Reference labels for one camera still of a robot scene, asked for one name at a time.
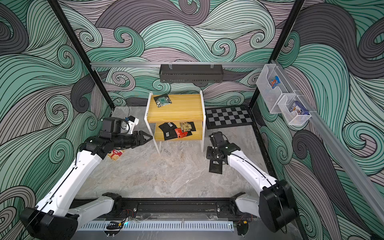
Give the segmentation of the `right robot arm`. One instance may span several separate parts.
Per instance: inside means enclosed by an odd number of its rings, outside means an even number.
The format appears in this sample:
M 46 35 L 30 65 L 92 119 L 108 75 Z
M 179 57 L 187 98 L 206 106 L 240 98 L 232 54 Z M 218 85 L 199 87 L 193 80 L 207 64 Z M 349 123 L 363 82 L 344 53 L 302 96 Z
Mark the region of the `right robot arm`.
M 254 164 L 239 146 L 229 142 L 222 132 L 209 136 L 206 158 L 210 161 L 209 172 L 223 173 L 226 164 L 235 169 L 254 188 L 257 197 L 240 193 L 234 197 L 235 213 L 256 216 L 273 233 L 294 221 L 299 212 L 293 189 L 285 180 L 277 180 Z

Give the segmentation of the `black tea bag with barcode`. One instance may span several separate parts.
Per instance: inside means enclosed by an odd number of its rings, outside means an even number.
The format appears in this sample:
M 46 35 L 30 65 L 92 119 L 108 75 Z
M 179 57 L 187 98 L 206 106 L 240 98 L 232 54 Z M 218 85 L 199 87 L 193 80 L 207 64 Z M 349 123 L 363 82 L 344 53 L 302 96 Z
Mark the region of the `black tea bag with barcode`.
M 209 172 L 214 174 L 223 174 L 223 161 L 222 160 L 210 160 Z

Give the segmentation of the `jasmine tea bag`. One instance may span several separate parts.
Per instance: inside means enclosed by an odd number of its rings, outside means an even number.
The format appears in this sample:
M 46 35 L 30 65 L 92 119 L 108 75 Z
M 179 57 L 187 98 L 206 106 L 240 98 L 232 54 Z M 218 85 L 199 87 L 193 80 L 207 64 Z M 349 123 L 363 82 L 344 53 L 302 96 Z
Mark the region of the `jasmine tea bag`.
M 163 94 L 154 97 L 154 101 L 158 108 L 172 104 L 172 101 L 168 94 Z

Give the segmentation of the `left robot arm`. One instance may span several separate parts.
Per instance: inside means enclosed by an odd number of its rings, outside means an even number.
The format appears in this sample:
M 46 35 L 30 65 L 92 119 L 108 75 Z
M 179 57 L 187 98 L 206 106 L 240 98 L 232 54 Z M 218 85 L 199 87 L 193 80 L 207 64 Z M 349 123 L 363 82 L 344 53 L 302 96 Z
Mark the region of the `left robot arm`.
M 20 220 L 26 232 L 40 240 L 69 240 L 77 230 L 102 215 L 122 212 L 122 197 L 105 193 L 78 208 L 71 208 L 78 191 L 92 171 L 114 150 L 127 150 L 145 145 L 153 134 L 136 131 L 139 119 L 104 118 L 97 136 L 87 138 L 74 161 L 49 193 L 35 207 L 26 207 Z

